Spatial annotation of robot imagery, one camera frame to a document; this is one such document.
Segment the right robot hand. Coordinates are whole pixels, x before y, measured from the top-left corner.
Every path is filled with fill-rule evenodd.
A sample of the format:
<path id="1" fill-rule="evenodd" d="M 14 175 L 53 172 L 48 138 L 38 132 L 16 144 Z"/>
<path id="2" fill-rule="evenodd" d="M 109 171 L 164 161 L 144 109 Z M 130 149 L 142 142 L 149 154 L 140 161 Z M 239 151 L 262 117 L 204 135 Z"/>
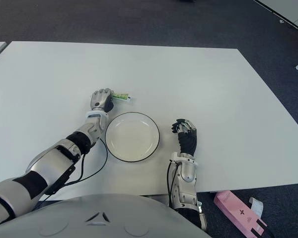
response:
<path id="1" fill-rule="evenodd" d="M 193 123 L 187 119 L 177 119 L 171 130 L 178 136 L 180 153 L 193 157 L 197 147 L 197 130 Z"/>

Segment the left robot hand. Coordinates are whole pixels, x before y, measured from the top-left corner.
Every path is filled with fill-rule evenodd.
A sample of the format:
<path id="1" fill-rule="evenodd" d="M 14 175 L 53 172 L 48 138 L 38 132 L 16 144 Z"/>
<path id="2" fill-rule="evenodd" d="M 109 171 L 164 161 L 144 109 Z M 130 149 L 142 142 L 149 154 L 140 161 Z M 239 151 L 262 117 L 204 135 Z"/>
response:
<path id="1" fill-rule="evenodd" d="M 109 112 L 113 109 L 114 104 L 112 102 L 113 90 L 109 88 L 100 89 L 95 91 L 91 96 L 90 108 L 93 111 Z"/>

